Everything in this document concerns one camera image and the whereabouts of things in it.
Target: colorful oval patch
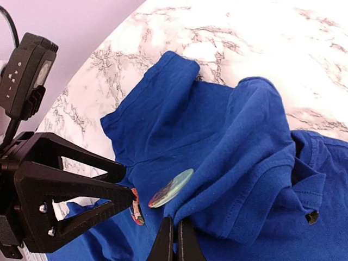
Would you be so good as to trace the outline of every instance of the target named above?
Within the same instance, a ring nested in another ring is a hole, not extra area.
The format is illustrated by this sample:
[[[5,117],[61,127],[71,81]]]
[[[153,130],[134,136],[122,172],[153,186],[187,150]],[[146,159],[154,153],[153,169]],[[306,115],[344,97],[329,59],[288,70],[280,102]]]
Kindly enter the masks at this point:
[[[150,208],[159,208],[164,204],[171,201],[176,195],[179,194],[180,190],[187,184],[194,173],[193,169],[185,170],[178,176],[172,179],[167,186],[161,188],[150,200],[148,206]]]
[[[137,225],[142,226],[145,224],[145,219],[144,219],[142,212],[141,212],[141,209],[140,209],[138,192],[136,191],[136,188],[133,188],[132,192],[135,195],[136,200],[133,200],[133,204],[129,208],[129,211],[130,211],[130,214],[131,214],[134,222]]]

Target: white marble surface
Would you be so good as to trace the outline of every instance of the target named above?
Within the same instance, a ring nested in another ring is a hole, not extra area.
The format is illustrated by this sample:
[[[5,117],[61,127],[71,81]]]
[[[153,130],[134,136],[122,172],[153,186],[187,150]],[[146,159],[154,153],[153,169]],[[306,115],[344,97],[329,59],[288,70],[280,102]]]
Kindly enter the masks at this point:
[[[345,10],[342,1],[147,0],[93,52],[38,131],[113,159],[100,118],[172,50],[196,60],[208,82],[234,87],[248,76],[270,79],[292,129],[348,141]],[[65,166],[85,176],[100,173],[71,161]]]

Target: white wall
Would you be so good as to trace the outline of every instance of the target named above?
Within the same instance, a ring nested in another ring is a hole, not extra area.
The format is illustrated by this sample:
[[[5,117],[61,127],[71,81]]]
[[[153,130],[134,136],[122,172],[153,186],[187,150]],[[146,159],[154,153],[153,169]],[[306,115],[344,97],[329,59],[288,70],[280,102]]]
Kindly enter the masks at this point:
[[[35,116],[21,123],[20,130],[35,130],[88,56],[144,1],[0,0],[0,5],[12,16],[20,39],[25,32],[30,32],[46,37],[59,46],[56,61],[46,81],[41,108]],[[8,24],[0,15],[0,60],[8,60],[12,50]],[[0,126],[6,127],[1,119],[1,111]]]

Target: metal bolt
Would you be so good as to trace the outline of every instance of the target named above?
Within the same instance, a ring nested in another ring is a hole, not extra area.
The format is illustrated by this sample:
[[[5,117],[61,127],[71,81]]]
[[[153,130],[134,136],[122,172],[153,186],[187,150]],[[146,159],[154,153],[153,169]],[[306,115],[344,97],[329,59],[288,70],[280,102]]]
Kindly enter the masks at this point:
[[[54,236],[55,236],[55,229],[54,229],[54,227],[52,227],[52,228],[48,231],[48,235],[49,235],[50,237],[54,237]]]
[[[39,211],[44,214],[47,213],[47,204],[45,202],[39,206]]]

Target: blue fabric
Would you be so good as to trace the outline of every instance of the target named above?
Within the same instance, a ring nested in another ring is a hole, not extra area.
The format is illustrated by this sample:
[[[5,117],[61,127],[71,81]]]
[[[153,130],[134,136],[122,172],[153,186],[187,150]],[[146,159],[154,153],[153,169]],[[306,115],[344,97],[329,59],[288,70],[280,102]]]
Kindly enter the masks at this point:
[[[347,260],[348,144],[291,132],[268,80],[243,79],[233,89],[195,80],[199,69],[165,53],[101,120],[146,225],[125,210],[50,260],[145,260],[165,216],[175,226],[191,217],[208,260]],[[147,206],[189,168],[192,179],[172,201]],[[93,206],[69,207],[73,215]],[[314,210],[320,217],[309,225]]]

